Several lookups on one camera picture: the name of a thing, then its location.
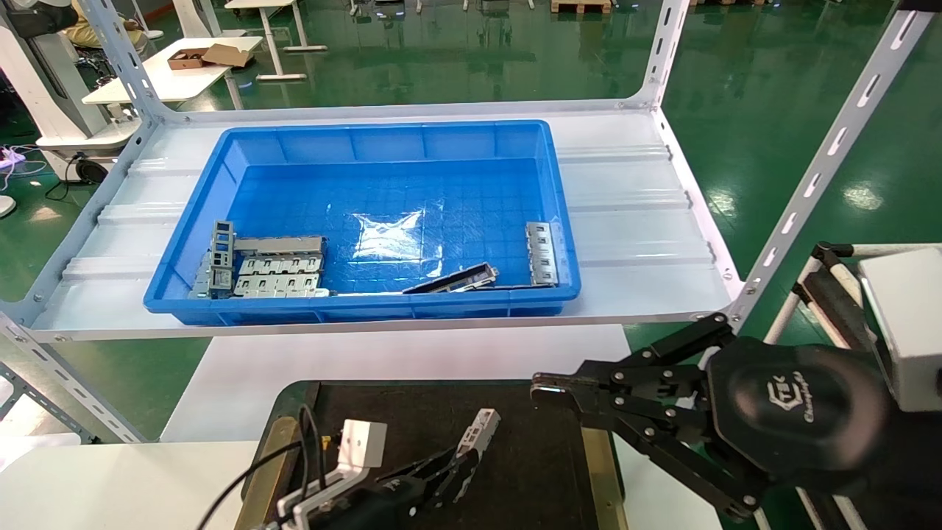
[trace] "green floor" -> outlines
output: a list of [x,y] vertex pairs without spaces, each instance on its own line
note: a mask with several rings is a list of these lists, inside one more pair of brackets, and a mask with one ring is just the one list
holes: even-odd
[[[311,41],[320,55],[288,57],[290,84],[260,85],[273,71],[266,50],[237,74],[247,108],[398,105],[469,101],[579,99],[627,96],[641,83],[658,17],[658,0],[624,0],[611,15],[552,15],[548,0],[530,11],[514,0],[509,13],[484,14],[480,1],[430,0],[401,22],[354,20],[342,0],[303,0]],[[739,268],[746,275],[796,182],[880,36],[890,0],[772,0],[764,7],[692,8],[677,51],[664,107],[709,199]],[[223,27],[261,34],[254,13],[237,20],[219,9]],[[290,12],[273,19],[279,46],[297,42]],[[175,15],[153,23],[181,37]],[[816,240],[901,242],[942,239],[936,197],[942,196],[942,31],[938,22],[911,56],[877,108],[836,181],[824,194],[782,272],[773,280],[747,332],[761,334]],[[231,108],[224,84],[183,105]],[[0,131],[0,142],[33,141],[24,119]],[[0,221],[0,297],[22,296],[87,200],[42,198],[48,178],[13,183],[19,209]],[[642,345],[674,325],[629,326]],[[816,341],[808,317],[796,319],[785,341]],[[60,351],[89,382],[148,437],[159,435],[202,355],[207,340],[115,341],[64,345]],[[52,380],[8,343],[9,362],[77,419],[97,430]],[[55,432],[54,421],[22,420],[0,433]],[[769,506],[770,517],[795,509],[794,498]]]

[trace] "cardboard box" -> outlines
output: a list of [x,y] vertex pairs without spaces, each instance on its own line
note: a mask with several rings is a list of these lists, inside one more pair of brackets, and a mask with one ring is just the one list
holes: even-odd
[[234,46],[226,46],[223,44],[213,44],[206,50],[206,53],[203,54],[203,60],[206,62],[225,66],[236,66],[238,68],[245,66],[246,63],[249,62],[249,57],[251,57],[249,52],[242,52]]
[[203,55],[207,50],[208,48],[184,48],[167,59],[167,64],[171,70],[202,68],[205,65]]

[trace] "wooden pallet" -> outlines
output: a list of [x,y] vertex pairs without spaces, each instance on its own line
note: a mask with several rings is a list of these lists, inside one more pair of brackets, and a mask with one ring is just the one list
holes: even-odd
[[560,6],[576,6],[576,13],[586,12],[586,6],[598,6],[603,13],[611,13],[611,0],[553,0],[549,5],[550,12],[560,12]]

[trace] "metal shelf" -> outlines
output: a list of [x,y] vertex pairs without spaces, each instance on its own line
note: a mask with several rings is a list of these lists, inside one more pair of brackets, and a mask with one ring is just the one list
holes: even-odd
[[159,126],[66,265],[30,333],[51,342],[636,323],[686,320],[732,302],[739,276],[679,147],[668,149],[654,113],[618,110],[614,103],[608,112],[591,113],[497,114],[464,107],[467,114],[402,121],[539,118],[550,123],[583,281],[579,298],[559,317],[236,328],[185,326],[170,315],[151,314],[141,303],[144,291],[219,135],[238,125],[338,123],[262,119]]

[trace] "black mat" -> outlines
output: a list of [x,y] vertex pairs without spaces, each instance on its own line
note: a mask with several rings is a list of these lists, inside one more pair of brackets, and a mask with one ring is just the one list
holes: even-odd
[[[268,424],[281,415],[293,416],[299,400],[313,397],[313,387],[306,383],[285,389]],[[347,418],[388,424],[383,466],[372,474],[375,478],[457,446],[478,410],[494,408],[501,423],[467,494],[456,505],[427,511],[411,528],[595,530],[598,523],[578,422],[567,411],[536,409],[528,391],[529,381],[326,383],[317,391],[315,414],[322,435],[338,433]],[[335,465],[333,450],[328,453],[328,469]],[[300,484],[300,465],[296,475]]]

